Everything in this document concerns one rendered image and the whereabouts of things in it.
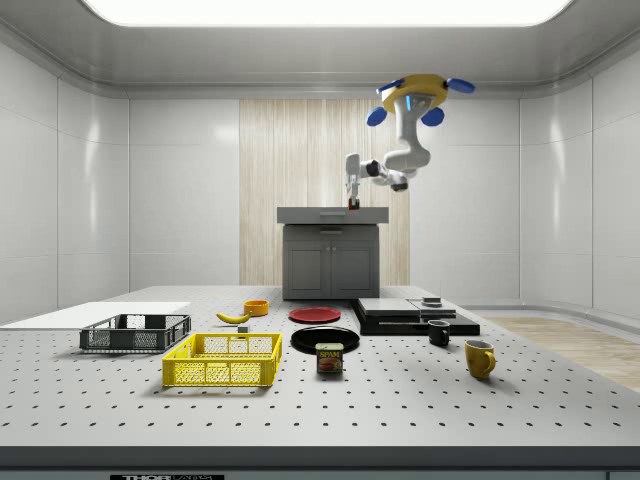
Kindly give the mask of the white drawer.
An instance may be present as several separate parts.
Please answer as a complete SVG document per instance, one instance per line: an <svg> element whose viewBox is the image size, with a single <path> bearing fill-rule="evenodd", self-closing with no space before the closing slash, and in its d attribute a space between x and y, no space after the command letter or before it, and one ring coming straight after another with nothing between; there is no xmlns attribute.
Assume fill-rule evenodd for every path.
<svg viewBox="0 0 640 480"><path fill-rule="evenodd" d="M389 222L388 207L278 207L277 222L289 225L374 225Z"/></svg>

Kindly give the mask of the white cabinet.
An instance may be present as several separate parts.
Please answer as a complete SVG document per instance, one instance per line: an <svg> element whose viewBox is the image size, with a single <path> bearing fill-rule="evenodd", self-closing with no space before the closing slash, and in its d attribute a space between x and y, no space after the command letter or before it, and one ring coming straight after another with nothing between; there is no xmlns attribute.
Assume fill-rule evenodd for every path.
<svg viewBox="0 0 640 480"><path fill-rule="evenodd" d="M379 295L376 225L286 225L283 298L357 299Z"/></svg>

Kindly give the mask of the drone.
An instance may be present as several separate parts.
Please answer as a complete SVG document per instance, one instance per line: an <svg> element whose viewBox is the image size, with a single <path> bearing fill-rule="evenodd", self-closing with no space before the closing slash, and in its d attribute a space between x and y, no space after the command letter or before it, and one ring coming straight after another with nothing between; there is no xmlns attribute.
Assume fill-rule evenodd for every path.
<svg viewBox="0 0 640 480"><path fill-rule="evenodd" d="M388 113L394 113L395 100L405 100L406 106L411 109L409 97L424 94L433 97L433 100L429 111L421 117L421 121L430 127L437 126L445 117L439 105L447 99L450 89L471 94L475 91L475 85L460 78L445 79L435 74L414 74L395 80L376 90L382 96L383 105L376 107L368 114L367 125L379 125L385 120Z"/></svg>

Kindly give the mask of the red plate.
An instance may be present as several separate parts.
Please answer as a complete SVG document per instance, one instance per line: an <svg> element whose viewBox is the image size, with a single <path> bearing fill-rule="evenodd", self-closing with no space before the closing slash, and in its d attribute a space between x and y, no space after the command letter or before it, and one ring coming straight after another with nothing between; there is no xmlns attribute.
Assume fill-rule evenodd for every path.
<svg viewBox="0 0 640 480"><path fill-rule="evenodd" d="M324 306L299 308L289 313L290 320L305 324L330 323L340 318L341 312L339 310Z"/></svg>

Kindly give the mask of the black stove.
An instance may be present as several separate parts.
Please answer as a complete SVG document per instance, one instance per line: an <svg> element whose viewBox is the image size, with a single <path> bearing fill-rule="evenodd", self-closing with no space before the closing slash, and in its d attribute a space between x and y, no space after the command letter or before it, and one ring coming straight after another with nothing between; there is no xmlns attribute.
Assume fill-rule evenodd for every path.
<svg viewBox="0 0 640 480"><path fill-rule="evenodd" d="M429 320L450 323L452 335L479 335L480 325L440 297L360 298L351 305L362 335L427 335Z"/></svg>

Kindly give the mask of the black plate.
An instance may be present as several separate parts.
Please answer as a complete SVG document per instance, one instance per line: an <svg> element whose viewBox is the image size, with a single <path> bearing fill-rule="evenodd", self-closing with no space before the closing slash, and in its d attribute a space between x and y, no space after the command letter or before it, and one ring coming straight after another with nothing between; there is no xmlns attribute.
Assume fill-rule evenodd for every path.
<svg viewBox="0 0 640 480"><path fill-rule="evenodd" d="M341 343L347 353L356 349L359 341L358 334L342 327L315 326L297 330L291 335L292 346L306 354L314 354L318 343Z"/></svg>

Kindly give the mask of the black mug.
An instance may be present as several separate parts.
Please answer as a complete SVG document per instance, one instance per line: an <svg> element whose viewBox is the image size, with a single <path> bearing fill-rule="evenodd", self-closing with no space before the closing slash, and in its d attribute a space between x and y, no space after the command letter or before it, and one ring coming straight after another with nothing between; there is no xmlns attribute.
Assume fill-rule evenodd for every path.
<svg viewBox="0 0 640 480"><path fill-rule="evenodd" d="M430 343L446 347L450 341L450 323L445 320L429 320L427 325Z"/></svg>

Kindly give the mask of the flat-sided can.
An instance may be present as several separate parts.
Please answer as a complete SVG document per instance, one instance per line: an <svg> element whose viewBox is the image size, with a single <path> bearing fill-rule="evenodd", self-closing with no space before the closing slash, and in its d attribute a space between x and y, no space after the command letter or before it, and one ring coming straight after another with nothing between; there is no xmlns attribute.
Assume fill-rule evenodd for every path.
<svg viewBox="0 0 640 480"><path fill-rule="evenodd" d="M315 349L318 373L341 373L344 370L342 343L317 343Z"/></svg>

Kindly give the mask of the yellow mug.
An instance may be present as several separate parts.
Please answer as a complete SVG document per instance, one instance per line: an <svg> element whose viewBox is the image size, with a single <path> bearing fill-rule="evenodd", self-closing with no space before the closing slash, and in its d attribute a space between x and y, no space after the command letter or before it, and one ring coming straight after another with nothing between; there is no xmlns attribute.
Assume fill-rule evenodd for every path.
<svg viewBox="0 0 640 480"><path fill-rule="evenodd" d="M488 378L496 366L494 346L483 340L466 340L464 349L469 373L475 378Z"/></svg>

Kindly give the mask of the yellow basket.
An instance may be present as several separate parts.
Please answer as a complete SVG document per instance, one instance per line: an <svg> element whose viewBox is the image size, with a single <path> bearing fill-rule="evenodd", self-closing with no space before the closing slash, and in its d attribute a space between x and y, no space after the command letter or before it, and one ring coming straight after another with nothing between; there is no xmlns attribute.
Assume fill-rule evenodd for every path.
<svg viewBox="0 0 640 480"><path fill-rule="evenodd" d="M195 333L162 358L165 386L270 386L280 333Z"/></svg>

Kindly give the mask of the dark grey basket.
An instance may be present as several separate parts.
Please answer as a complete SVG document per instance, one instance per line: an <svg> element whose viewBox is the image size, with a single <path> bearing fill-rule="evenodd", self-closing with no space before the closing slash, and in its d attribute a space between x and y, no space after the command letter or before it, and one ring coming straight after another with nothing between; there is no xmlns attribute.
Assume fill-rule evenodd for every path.
<svg viewBox="0 0 640 480"><path fill-rule="evenodd" d="M92 352L164 352L191 330L191 317L119 314L80 331L80 348Z"/></svg>

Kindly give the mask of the white board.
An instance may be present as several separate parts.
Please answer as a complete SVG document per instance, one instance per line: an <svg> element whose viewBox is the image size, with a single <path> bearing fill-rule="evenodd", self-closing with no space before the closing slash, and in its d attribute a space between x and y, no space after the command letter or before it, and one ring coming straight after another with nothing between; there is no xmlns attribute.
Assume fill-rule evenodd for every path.
<svg viewBox="0 0 640 480"><path fill-rule="evenodd" d="M0 325L0 329L82 329L118 314L171 314L189 302L89 302L29 319Z"/></svg>

